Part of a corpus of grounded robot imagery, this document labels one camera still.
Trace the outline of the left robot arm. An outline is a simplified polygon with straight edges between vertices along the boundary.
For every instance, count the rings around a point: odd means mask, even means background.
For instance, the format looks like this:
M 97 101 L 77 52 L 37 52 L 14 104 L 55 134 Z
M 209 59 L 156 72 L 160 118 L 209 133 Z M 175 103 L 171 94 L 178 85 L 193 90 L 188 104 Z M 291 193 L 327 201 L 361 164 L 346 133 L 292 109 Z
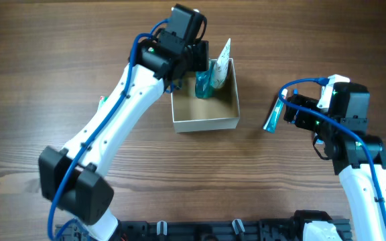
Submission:
M 119 147 L 143 113 L 187 72 L 208 69 L 207 19 L 177 4 L 169 18 L 136 36 L 122 77 L 86 126 L 61 149 L 46 147 L 38 158 L 42 195 L 50 201 L 47 235 L 59 240 L 56 210 L 72 215 L 88 239 L 121 237 L 109 206 L 113 188 L 105 176 Z

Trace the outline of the teal toothpaste tube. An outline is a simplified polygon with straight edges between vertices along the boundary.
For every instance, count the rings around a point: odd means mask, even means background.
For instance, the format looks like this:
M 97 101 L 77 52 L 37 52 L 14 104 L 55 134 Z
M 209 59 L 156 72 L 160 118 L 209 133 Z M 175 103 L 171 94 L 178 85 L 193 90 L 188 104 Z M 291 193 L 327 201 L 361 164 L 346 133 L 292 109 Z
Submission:
M 275 104 L 273 105 L 273 108 L 267 118 L 266 123 L 263 125 L 263 130 L 267 131 L 269 133 L 274 133 L 279 121 L 279 116 L 283 110 L 284 103 L 279 98 L 279 95 L 277 95 Z

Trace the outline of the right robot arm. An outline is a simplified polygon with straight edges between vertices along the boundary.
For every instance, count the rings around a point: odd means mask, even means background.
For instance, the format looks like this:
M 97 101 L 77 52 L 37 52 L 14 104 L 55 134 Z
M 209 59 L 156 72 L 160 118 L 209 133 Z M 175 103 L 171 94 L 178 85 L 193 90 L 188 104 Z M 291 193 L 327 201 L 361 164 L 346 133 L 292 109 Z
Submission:
M 353 82 L 313 78 L 324 89 L 319 100 L 294 94 L 278 98 L 285 121 L 323 141 L 319 158 L 330 160 L 345 192 L 358 240 L 386 240 L 386 150 L 382 139 L 367 134 L 370 93 Z

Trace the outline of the white leaf-print cosmetic tube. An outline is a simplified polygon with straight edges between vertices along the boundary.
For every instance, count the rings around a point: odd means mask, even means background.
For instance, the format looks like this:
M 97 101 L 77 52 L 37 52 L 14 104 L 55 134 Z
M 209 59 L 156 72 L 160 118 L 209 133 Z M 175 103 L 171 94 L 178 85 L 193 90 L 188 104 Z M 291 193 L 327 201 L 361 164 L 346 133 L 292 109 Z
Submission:
M 231 52 L 231 38 L 229 38 L 222 49 L 219 57 L 214 63 L 210 77 L 210 86 L 213 90 L 221 89 L 226 81 L 229 70 L 229 56 Z

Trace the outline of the green white soap box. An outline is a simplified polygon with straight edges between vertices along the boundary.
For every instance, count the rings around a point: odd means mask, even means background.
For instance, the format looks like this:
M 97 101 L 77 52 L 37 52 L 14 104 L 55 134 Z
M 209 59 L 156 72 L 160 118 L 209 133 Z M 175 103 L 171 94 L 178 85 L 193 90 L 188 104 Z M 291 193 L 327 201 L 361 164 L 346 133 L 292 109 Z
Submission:
M 98 105 L 98 108 L 97 110 L 100 110 L 102 108 L 102 106 L 105 104 L 105 102 L 107 101 L 108 97 L 107 96 L 101 96 L 100 99 L 99 99 L 99 105 Z

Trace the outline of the blue disposable razor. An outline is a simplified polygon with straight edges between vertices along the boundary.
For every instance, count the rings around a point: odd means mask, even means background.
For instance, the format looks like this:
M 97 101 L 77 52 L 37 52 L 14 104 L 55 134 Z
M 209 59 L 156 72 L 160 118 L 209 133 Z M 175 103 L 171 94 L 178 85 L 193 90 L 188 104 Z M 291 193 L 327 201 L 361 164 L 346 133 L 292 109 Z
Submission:
M 298 95 L 298 89 L 297 89 L 297 88 L 294 88 L 294 90 L 293 90 L 293 95 L 292 95 L 292 97 L 291 97 L 290 102 L 291 102 L 292 100 L 294 100 L 294 97 L 297 96 L 297 95 Z M 292 120 L 291 120 L 291 124 L 295 124 L 296 119 L 297 119 L 297 115 L 298 115 L 298 109 L 293 108 L 293 109 L 292 109 L 292 112 L 293 112 L 294 114 L 293 114 L 293 118 L 292 118 Z

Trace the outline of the blue mouthwash bottle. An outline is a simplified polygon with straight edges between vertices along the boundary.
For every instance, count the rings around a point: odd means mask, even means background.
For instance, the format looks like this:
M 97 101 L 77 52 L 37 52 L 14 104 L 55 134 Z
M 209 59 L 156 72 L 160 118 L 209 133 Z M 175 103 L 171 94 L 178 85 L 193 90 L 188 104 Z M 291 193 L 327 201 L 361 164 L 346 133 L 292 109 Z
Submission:
M 207 71 L 196 72 L 196 98 L 205 99 L 212 97 L 211 79 L 214 77 L 214 64 L 215 60 L 209 59 Z

